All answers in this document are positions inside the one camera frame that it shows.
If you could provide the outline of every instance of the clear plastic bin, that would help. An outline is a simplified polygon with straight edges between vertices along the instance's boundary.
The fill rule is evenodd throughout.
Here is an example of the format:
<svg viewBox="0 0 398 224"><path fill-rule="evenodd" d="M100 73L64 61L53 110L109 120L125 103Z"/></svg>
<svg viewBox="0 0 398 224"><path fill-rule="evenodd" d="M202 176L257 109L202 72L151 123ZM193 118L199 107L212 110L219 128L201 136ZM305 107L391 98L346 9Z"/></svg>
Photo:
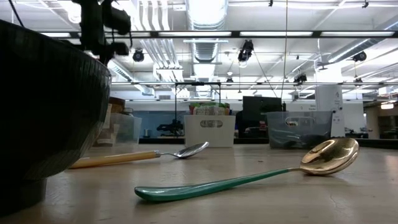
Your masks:
<svg viewBox="0 0 398 224"><path fill-rule="evenodd" d="M108 156L138 151L141 122L141 118L112 113L88 154Z"/></svg>
<svg viewBox="0 0 398 224"><path fill-rule="evenodd" d="M330 139L331 111L266 113L271 149L311 149Z"/></svg>

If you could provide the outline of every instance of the green-handled spoon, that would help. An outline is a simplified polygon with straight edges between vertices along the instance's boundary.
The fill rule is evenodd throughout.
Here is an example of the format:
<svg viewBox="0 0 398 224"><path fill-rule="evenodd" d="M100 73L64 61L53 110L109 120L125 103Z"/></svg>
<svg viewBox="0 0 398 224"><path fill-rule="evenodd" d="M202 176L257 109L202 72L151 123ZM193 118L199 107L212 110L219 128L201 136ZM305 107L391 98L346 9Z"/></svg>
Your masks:
<svg viewBox="0 0 398 224"><path fill-rule="evenodd" d="M325 141L314 147L301 160L300 167L273 170L261 174L219 180L205 184L180 187L136 187L135 193L141 198L154 202L182 200L199 197L229 189L241 184L265 179L292 171L304 171L313 175L328 175L339 172L354 162L359 152L355 139L341 138Z"/></svg>

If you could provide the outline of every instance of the table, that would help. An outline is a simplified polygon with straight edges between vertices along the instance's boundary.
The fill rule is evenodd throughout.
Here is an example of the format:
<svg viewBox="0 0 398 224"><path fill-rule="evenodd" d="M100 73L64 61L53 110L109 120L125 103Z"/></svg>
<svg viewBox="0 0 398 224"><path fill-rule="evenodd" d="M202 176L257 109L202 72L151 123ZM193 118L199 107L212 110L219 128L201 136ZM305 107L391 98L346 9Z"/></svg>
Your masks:
<svg viewBox="0 0 398 224"><path fill-rule="evenodd" d="M182 145L140 145L172 151ZM106 153L91 151L89 155ZM161 157L67 170L48 179L44 202L0 218L7 224L72 223L398 223L398 151L361 148L356 162L329 177L291 172L203 197L150 203L137 185L171 186L296 166L301 150L267 145L208 148L187 160Z"/></svg>

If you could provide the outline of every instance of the yellow spoon handle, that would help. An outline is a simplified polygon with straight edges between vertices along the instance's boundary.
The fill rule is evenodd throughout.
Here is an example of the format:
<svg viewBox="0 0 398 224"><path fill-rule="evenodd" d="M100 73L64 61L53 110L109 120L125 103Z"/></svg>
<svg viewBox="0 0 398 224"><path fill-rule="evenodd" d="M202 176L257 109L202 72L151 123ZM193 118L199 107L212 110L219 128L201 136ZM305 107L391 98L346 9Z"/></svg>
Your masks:
<svg viewBox="0 0 398 224"><path fill-rule="evenodd" d="M128 154L120 154L114 156L99 156L79 159L69 169L79 169L94 166L103 166L108 164L115 164L120 162L138 161L143 159L153 159L160 157L157 151L151 152L135 152Z"/></svg>

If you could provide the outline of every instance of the teal spoon handle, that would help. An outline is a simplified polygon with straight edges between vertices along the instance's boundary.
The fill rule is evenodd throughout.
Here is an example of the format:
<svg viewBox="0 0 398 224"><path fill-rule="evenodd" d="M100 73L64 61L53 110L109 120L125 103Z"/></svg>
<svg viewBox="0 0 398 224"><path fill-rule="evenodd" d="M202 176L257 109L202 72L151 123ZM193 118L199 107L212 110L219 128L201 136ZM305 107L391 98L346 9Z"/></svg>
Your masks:
<svg viewBox="0 0 398 224"><path fill-rule="evenodd" d="M208 195L222 190L230 189L241 184L265 179L279 174L300 170L300 168L287 168L273 170L261 174L254 174L245 177L237 177L228 180L219 180L216 182L196 184L180 187L136 187L134 189L136 195L153 202L166 202L174 200L182 200L187 198Z"/></svg>

